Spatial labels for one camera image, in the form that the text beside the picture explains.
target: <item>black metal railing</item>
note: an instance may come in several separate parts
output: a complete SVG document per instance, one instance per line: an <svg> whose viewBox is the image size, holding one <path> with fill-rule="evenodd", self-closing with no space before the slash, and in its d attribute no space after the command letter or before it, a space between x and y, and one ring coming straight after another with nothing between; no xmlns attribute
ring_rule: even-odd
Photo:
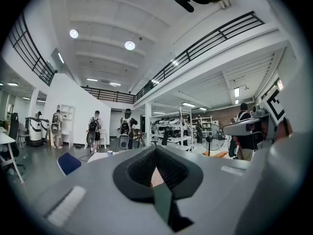
<svg viewBox="0 0 313 235"><path fill-rule="evenodd" d="M133 94L114 92L114 91L108 91L108 90L96 89L96 88L84 87L84 86L82 86L82 88L100 100L120 102L120 103L129 103L129 104L135 103L135 95Z"/></svg>
<svg viewBox="0 0 313 235"><path fill-rule="evenodd" d="M54 71L47 65L30 36L23 12L20 14L9 33L9 40L31 70L48 86L50 86Z"/></svg>
<svg viewBox="0 0 313 235"><path fill-rule="evenodd" d="M158 74L156 74L151 80L149 80L149 82L136 94L135 100L138 101L148 91L153 89L164 79L172 75L174 72L178 71L190 61L201 56L208 50L214 48L224 41L227 41L232 37L235 37L245 31L248 31L263 24L264 22L255 15L254 11L251 11L218 27L217 29L213 30L209 34L196 41L193 45L191 45L189 48L179 54L176 58L171 60L169 64L167 64L162 70L160 70Z"/></svg>

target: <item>blue chair back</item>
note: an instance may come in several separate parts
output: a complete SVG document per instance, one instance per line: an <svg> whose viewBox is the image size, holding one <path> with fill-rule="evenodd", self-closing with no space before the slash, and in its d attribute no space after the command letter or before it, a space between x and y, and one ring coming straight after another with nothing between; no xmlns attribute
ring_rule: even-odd
<svg viewBox="0 0 313 235"><path fill-rule="evenodd" d="M72 171L76 170L82 165L79 159L70 155L68 152L64 153L57 160L58 166L65 176L69 175Z"/></svg>

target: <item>floor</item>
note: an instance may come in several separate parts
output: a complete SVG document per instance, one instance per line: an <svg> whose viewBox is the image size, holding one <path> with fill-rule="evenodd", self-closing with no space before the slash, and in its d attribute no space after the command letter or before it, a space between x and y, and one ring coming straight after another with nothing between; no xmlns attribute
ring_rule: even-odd
<svg viewBox="0 0 313 235"><path fill-rule="evenodd" d="M107 147L107 150L101 147L99 152L107 152L108 150L117 151L116 144L117 138L110 138L110 146ZM205 145L203 146L200 143L194 143L193 147L193 152L196 154L202 154L206 151ZM211 153L215 155L221 151L226 151L225 147L217 151L211 151ZM69 149L68 146L64 146L63 149L56 149L52 146L43 145L39 147L25 146L24 150L20 149L20 155L16 158L16 161L26 167L26 170L20 167L20 172L25 183L21 184L16 175L9 173L8 179L21 198L32 204L44 190L64 178L57 165L57 159L65 152L69 152L74 157L80 159L82 164L86 163L91 157L89 148L85 150L84 147L76 148L73 146Z"/></svg>

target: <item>fan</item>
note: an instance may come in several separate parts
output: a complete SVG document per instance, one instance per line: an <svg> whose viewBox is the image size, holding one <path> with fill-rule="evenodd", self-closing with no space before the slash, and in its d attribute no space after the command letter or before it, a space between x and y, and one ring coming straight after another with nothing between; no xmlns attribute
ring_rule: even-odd
<svg viewBox="0 0 313 235"><path fill-rule="evenodd" d="M218 125L211 124L211 128L202 129L202 145L206 148L208 156L210 151L216 151L224 145L225 136Z"/></svg>

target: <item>column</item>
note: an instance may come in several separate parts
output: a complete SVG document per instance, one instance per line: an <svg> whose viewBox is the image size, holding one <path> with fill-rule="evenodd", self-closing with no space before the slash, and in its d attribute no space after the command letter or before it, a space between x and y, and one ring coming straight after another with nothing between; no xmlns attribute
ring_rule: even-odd
<svg viewBox="0 0 313 235"><path fill-rule="evenodd" d="M146 129L146 136L147 141L146 146L151 145L151 125L150 125L150 117L151 117L151 103L145 103L145 110L146 110L146 123L145 123L145 129Z"/></svg>
<svg viewBox="0 0 313 235"><path fill-rule="evenodd" d="M31 95L30 103L29 103L29 109L28 109L28 116L29 117L35 117L35 114L37 113L36 103L38 98L39 89L35 88L33 91L33 94Z"/></svg>

